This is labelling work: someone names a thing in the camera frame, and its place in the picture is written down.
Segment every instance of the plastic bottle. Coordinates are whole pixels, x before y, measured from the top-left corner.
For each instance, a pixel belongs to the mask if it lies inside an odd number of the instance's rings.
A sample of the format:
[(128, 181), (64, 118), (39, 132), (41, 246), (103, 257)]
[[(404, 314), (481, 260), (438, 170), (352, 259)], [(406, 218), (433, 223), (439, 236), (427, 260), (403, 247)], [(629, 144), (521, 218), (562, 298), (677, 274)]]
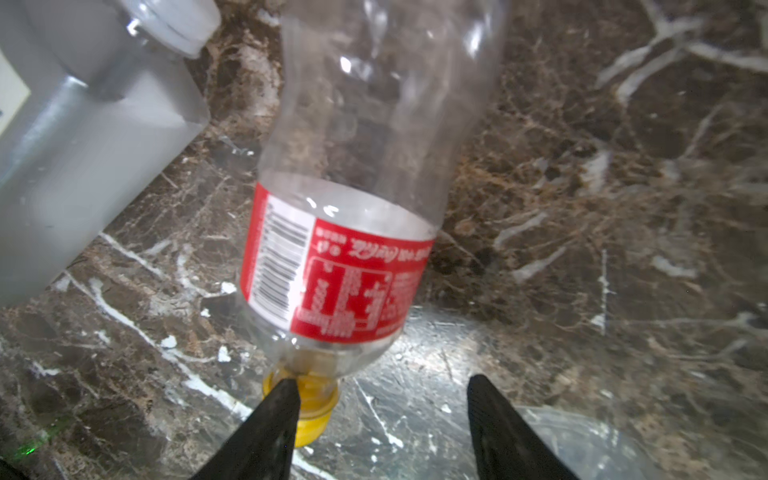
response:
[(506, 13), (501, 0), (329, 0), (282, 17), (286, 83), (240, 287), (276, 365), (265, 393), (299, 380), (297, 446), (325, 429), (337, 380), (402, 331)]
[(0, 306), (40, 293), (208, 122), (213, 0), (0, 2)]

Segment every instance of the white cap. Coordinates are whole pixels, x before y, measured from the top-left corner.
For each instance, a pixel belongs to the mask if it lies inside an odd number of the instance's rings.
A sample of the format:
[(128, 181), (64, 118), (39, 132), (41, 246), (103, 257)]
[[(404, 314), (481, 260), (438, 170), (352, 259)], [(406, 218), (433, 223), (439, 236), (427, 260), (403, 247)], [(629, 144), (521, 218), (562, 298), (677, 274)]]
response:
[(120, 0), (139, 25), (163, 45), (197, 57), (219, 28), (214, 0)]

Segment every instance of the container cap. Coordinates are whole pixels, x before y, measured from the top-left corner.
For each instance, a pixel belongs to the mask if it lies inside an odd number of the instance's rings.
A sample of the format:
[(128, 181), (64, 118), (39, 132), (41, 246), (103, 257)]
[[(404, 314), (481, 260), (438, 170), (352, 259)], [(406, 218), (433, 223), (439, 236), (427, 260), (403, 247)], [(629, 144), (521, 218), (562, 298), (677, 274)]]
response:
[(160, 43), (189, 57), (197, 57), (221, 24), (214, 0), (119, 1)]
[[(272, 373), (264, 377), (262, 392), (265, 397), (276, 385), (275, 380)], [(296, 384), (301, 397), (301, 410), (294, 447), (300, 449), (325, 432), (333, 407), (339, 402), (339, 383), (333, 379), (301, 375), (296, 377)]]

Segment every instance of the red label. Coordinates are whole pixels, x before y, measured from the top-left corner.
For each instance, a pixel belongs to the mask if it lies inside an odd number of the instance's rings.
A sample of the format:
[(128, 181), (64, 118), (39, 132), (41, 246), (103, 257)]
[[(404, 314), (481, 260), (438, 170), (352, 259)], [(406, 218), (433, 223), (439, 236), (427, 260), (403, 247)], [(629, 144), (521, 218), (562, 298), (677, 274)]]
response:
[(323, 342), (371, 342), (406, 321), (433, 243), (341, 227), (258, 185), (240, 285), (280, 328)]

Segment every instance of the countertop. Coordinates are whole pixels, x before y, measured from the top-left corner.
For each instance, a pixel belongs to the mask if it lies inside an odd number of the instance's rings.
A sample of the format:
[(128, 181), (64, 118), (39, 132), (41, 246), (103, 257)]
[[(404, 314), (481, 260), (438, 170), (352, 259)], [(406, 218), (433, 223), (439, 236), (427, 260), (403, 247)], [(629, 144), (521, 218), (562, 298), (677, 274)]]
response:
[[(211, 126), (46, 292), (0, 310), (0, 451), (32, 478), (188, 478), (260, 401), (234, 285), (280, 2), (219, 5), (190, 64)], [(615, 426), (667, 478), (762, 478), (761, 5), (514, 3), (406, 330), (343, 383), (295, 478), (476, 478), (478, 372), (516, 405)]]

